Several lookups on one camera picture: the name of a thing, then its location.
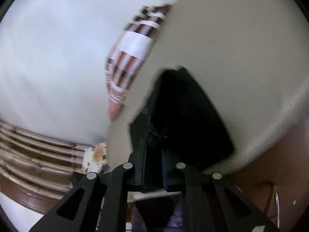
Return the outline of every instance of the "plaid fabric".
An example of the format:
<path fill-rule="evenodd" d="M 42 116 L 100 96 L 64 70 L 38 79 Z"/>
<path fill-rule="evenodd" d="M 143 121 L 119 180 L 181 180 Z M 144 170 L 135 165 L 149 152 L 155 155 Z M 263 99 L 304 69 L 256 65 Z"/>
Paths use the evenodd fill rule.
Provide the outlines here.
<path fill-rule="evenodd" d="M 106 64 L 107 90 L 111 101 L 122 103 L 142 67 L 149 48 L 171 5 L 144 6 L 129 23 L 109 52 Z"/>

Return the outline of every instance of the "silver screw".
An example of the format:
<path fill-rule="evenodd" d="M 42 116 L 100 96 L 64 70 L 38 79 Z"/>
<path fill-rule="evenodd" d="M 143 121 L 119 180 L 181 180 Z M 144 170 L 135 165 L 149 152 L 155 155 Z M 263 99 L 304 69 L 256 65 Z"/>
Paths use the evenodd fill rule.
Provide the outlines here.
<path fill-rule="evenodd" d="M 88 178 L 89 180 L 95 179 L 95 178 L 96 178 L 96 173 L 94 173 L 94 172 L 88 173 L 88 174 L 87 174 L 87 178 Z"/>
<path fill-rule="evenodd" d="M 186 167 L 186 164 L 179 162 L 179 163 L 176 164 L 176 167 L 179 168 L 179 169 L 184 169 Z"/>
<path fill-rule="evenodd" d="M 125 168 L 125 169 L 130 169 L 132 167 L 133 167 L 133 165 L 130 162 L 127 162 L 127 163 L 123 164 L 123 168 Z"/>
<path fill-rule="evenodd" d="M 212 174 L 212 177 L 216 180 L 220 180 L 222 178 L 222 174 L 215 172 Z"/>

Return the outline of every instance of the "beige fabric surface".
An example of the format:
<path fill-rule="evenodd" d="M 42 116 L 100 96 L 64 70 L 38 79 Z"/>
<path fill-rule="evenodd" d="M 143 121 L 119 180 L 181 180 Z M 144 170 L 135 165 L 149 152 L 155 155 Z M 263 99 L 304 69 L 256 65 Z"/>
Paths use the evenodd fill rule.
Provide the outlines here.
<path fill-rule="evenodd" d="M 229 173 L 245 166 L 308 109 L 309 27 L 293 0 L 178 0 L 123 114 L 109 128 L 112 168 L 128 159 L 128 123 L 158 73 L 178 66 L 206 91 L 236 149 L 209 171 Z"/>

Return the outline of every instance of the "checkered sleeve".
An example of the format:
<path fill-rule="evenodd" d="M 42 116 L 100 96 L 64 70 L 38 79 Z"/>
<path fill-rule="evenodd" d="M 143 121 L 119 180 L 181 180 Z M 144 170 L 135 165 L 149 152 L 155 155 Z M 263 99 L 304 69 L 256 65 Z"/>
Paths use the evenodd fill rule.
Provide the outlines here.
<path fill-rule="evenodd" d="M 123 30 L 106 60 L 105 73 L 110 100 L 123 103 L 152 41 L 158 34 L 171 5 L 144 6 Z"/>

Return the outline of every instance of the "ribbed fabric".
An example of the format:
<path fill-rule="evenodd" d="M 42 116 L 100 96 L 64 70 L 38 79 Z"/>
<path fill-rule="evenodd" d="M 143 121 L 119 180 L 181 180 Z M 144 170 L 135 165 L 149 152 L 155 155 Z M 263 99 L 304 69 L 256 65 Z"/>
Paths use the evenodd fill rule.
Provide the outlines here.
<path fill-rule="evenodd" d="M 245 166 L 309 109 L 309 25 L 293 0 L 178 0 L 109 129 L 111 166 L 129 155 L 126 123 L 157 74 L 177 66 L 205 90 L 236 149 L 209 171 Z M 120 159 L 113 155 L 124 150 Z"/>

